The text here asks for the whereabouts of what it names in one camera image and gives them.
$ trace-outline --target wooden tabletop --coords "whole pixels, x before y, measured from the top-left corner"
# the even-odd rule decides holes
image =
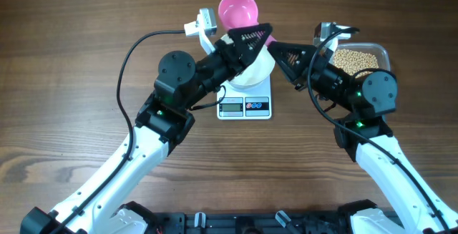
[[[199,8],[216,10],[219,1],[0,0],[0,233],[17,233],[35,205],[48,211],[65,199],[125,138],[115,90],[131,45],[150,31],[182,29]],[[319,22],[337,21],[361,29],[352,42],[385,47],[399,80],[398,110],[388,123],[412,165],[458,210],[458,0],[256,2],[259,21],[270,22],[282,42],[310,44]],[[121,91],[131,118],[172,50],[196,61],[205,56],[196,38],[155,36],[141,44]],[[389,207],[337,147],[306,92],[295,91],[278,67],[271,83],[271,120],[193,112],[185,141],[127,200],[185,213],[336,209],[363,198]],[[214,100],[209,94],[202,102]]]

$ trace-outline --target container of beans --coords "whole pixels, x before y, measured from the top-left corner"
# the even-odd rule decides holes
[[[339,44],[329,63],[353,75],[366,68],[378,68],[391,71],[388,52],[378,44],[350,43]],[[361,73],[362,77],[369,72]]]

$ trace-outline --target pink scoop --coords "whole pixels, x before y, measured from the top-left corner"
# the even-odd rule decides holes
[[[221,0],[218,16],[224,29],[255,26],[258,23],[258,5],[255,0]],[[267,38],[265,45],[276,41],[272,36]]]

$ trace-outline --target beans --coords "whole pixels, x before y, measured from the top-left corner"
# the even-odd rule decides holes
[[[334,66],[343,69],[346,73],[353,75],[361,69],[378,69],[377,58],[372,54],[355,52],[349,49],[340,49],[334,53]],[[360,73],[357,77],[362,77],[370,72]]]

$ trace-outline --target clear container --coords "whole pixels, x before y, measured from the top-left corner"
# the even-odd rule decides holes
[[[385,69],[391,71],[389,66],[388,52],[379,44],[371,43],[349,43],[349,44],[339,44],[336,48],[334,54],[340,49],[349,49],[355,52],[364,52],[368,54],[373,54],[377,58],[377,63],[379,64],[380,69]],[[334,56],[331,57],[329,63],[334,65]]]

